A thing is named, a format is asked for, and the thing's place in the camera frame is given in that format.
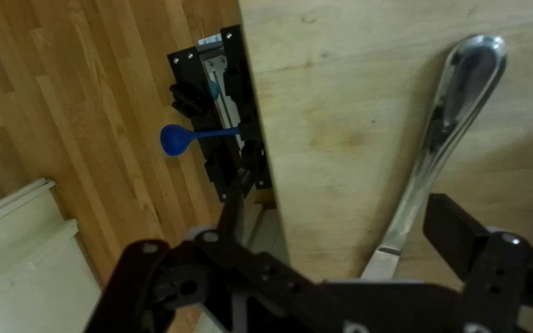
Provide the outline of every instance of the bolt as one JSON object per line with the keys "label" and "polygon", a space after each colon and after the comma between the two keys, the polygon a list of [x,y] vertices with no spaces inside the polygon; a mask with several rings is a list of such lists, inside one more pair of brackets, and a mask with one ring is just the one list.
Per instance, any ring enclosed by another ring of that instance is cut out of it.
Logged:
{"label": "bolt", "polygon": [[469,323],[469,325],[465,326],[463,333],[491,333],[491,330],[487,330],[487,328],[482,326],[482,325]]}
{"label": "bolt", "polygon": [[156,254],[160,251],[160,247],[156,245],[156,243],[145,243],[143,247],[141,247],[141,252],[143,254]]}
{"label": "bolt", "polygon": [[358,323],[345,323],[343,333],[369,333],[369,330]]}
{"label": "bolt", "polygon": [[204,234],[204,241],[206,243],[217,243],[219,236],[215,232],[208,232],[208,234]]}
{"label": "bolt", "polygon": [[515,238],[515,236],[511,236],[511,234],[504,234],[502,238],[504,238],[504,241],[506,241],[507,245],[519,247],[519,245],[522,243],[519,238]]}

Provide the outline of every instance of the metal spoon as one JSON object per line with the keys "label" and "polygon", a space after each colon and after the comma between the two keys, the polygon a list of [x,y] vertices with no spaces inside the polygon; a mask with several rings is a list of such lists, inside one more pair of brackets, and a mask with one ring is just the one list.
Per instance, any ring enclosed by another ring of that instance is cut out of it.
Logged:
{"label": "metal spoon", "polygon": [[395,277],[419,210],[456,145],[498,86],[504,71],[506,43],[502,38],[474,36],[450,53],[409,184],[361,280],[391,280]]}

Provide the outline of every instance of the light wood panel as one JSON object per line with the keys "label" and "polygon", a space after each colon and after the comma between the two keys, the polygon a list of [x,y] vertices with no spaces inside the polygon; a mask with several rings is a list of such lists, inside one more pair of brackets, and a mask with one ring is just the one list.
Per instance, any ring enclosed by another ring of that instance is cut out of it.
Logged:
{"label": "light wood panel", "polygon": [[[389,223],[446,53],[500,34],[509,69],[448,162],[445,191],[533,241],[533,3],[241,0],[291,262],[358,278]],[[415,232],[402,277],[454,282]]]}
{"label": "light wood panel", "polygon": [[185,125],[165,56],[237,21],[235,0],[0,0],[0,199],[56,180],[102,282],[128,243],[211,225],[198,147],[158,143]]}

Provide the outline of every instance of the blue handle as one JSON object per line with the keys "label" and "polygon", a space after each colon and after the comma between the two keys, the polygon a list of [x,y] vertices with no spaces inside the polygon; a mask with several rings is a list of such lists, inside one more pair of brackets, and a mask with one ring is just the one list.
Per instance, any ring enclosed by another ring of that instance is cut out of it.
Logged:
{"label": "blue handle", "polygon": [[239,129],[228,129],[219,132],[189,132],[178,125],[169,125],[160,134],[160,143],[165,154],[180,156],[187,151],[191,141],[195,140],[210,140],[210,138],[230,138],[239,136]]}
{"label": "blue handle", "polygon": [[239,136],[241,130],[239,129],[228,129],[228,130],[217,130],[217,132],[193,132],[193,136],[197,140],[208,140],[208,138],[232,138],[232,136]]}

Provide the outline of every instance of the robotic arm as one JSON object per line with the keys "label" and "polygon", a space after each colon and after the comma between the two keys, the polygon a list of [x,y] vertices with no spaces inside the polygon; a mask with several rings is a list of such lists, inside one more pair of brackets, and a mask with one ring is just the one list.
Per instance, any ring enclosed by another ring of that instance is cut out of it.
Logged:
{"label": "robotic arm", "polygon": [[[235,190],[248,186],[241,173]],[[432,195],[424,232],[465,282],[461,293],[432,284],[311,284],[234,236],[243,191],[228,197],[217,230],[171,249],[128,247],[87,333],[165,333],[174,312],[200,306],[222,332],[524,332],[533,308],[533,249],[513,234],[489,234],[445,195]]]}

